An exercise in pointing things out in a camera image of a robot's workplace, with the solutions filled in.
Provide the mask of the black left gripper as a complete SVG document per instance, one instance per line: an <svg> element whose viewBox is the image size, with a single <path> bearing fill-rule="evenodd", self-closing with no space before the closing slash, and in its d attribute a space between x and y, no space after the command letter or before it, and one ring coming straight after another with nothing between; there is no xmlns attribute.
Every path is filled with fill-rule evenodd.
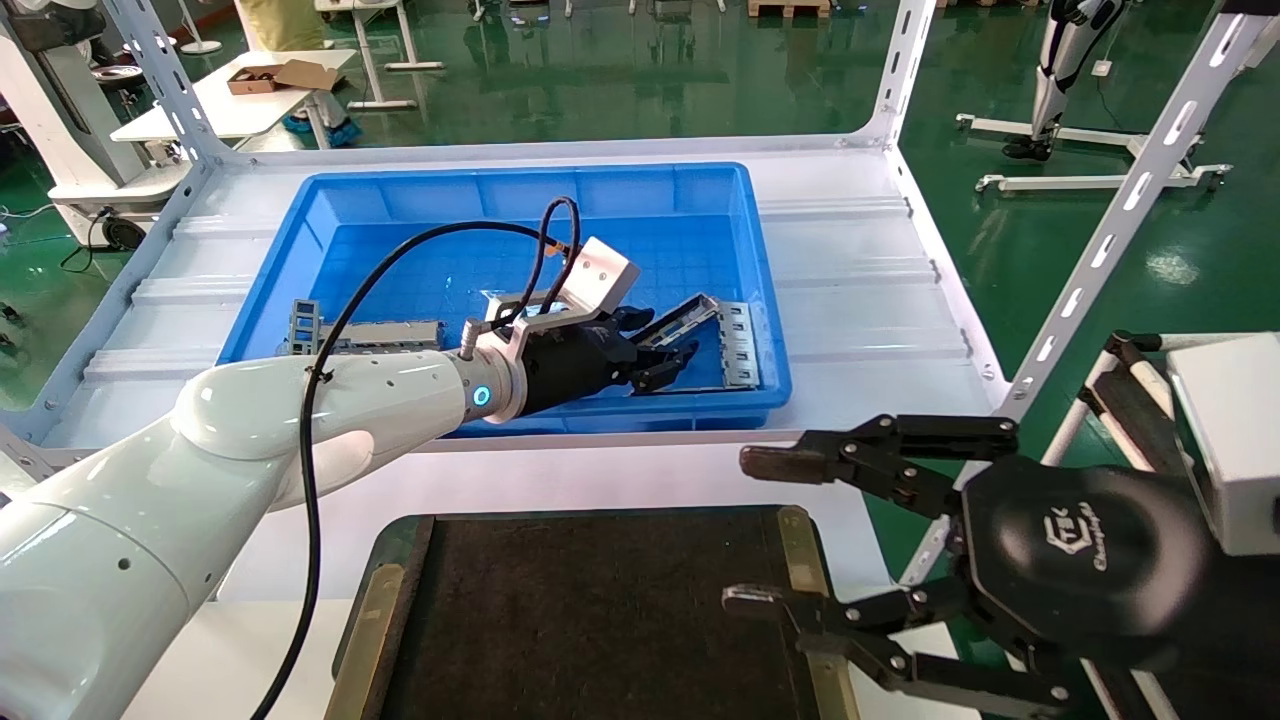
<svg viewBox="0 0 1280 720"><path fill-rule="evenodd" d="M655 316L652 307L617 307L600 322L562 325L532 334L522 364L526 391L518 414L527 416L596 395L614 386L630 365L635 395L653 395L676 382L700 342L640 347L628 340Z"/></svg>

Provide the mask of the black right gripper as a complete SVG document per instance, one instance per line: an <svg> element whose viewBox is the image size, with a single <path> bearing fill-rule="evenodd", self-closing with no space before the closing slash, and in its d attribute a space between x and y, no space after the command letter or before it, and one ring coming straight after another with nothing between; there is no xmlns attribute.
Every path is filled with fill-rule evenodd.
<svg viewBox="0 0 1280 720"><path fill-rule="evenodd" d="M788 447L748 445L740 469L756 480L844 483L929 519L961 507L968 574L996 616L1097 662L1174 665L1187 652L1192 591L1216 557L1196 496L1151 471L1005 457L1018 450L1007 418L882 414L850 430L804 430ZM922 459L1000 460L960 495ZM1070 714L1066 682L970 664L932 643L969 605L955 579L852 602L749 583L722 592L727 612L777 621L800 653L888 693L1006 719Z"/></svg>

